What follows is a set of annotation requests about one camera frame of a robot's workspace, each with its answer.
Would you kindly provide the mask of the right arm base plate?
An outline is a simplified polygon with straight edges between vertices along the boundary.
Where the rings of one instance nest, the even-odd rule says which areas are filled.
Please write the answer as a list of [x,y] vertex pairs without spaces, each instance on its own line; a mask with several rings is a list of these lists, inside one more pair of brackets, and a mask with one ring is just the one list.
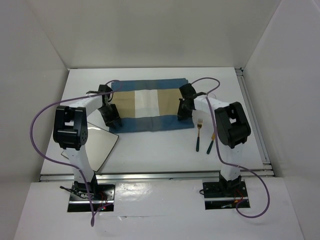
[[222,191],[218,182],[203,182],[199,193],[204,197],[206,210],[224,210],[238,208],[250,208],[247,186],[244,181],[238,187],[228,191]]

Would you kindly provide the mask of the clear plastic cup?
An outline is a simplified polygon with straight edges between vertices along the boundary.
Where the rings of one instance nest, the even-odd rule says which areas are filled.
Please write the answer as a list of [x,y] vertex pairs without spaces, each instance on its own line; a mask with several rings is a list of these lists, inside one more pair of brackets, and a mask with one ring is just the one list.
[[217,96],[213,92],[210,92],[207,96],[214,99],[217,98]]

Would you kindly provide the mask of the square white plate dark rim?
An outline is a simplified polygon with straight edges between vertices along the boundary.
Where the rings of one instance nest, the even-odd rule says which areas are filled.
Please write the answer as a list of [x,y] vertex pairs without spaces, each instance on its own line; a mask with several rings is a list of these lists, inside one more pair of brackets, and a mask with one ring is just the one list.
[[89,164],[94,172],[99,172],[114,149],[119,136],[96,125],[87,123],[88,140],[85,149]]

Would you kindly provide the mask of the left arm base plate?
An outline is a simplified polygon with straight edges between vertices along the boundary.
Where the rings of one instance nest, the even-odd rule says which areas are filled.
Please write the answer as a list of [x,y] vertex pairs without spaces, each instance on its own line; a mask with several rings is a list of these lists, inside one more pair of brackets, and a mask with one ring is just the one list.
[[[83,213],[90,212],[89,195],[86,191],[76,190],[75,186],[65,188],[60,186],[61,189],[69,193],[69,201],[67,212],[68,213]],[[113,212],[115,200],[115,184],[101,184],[97,193],[90,193],[93,210],[96,212]]]

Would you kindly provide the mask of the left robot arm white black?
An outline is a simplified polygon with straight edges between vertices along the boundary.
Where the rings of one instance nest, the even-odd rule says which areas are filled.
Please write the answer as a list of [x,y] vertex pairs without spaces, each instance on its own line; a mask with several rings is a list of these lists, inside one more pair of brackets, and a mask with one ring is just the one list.
[[89,137],[87,117],[98,110],[107,127],[115,130],[122,127],[117,107],[111,103],[112,97],[112,88],[101,84],[97,91],[88,91],[86,98],[69,106],[59,105],[55,110],[53,140],[64,150],[74,168],[75,190],[88,200],[97,197],[99,187],[85,147]]

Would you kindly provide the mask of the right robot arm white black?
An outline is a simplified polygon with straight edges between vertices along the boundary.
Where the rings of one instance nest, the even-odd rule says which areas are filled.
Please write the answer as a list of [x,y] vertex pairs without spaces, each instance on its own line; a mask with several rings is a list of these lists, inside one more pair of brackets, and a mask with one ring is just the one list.
[[230,196],[241,184],[240,165],[244,144],[251,134],[251,128],[240,102],[223,102],[196,92],[190,83],[179,88],[177,119],[184,121],[192,118],[193,111],[209,114],[214,123],[215,142],[226,146],[226,158],[221,160],[223,166],[219,172],[218,193]]

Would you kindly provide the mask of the blue beige white cloth placemat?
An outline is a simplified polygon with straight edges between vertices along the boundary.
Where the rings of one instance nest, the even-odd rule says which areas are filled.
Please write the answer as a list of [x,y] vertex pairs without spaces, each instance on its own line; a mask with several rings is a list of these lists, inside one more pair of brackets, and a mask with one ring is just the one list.
[[122,126],[109,128],[114,134],[192,129],[191,118],[178,120],[182,98],[180,87],[186,78],[122,80],[111,83],[112,103],[116,105]]

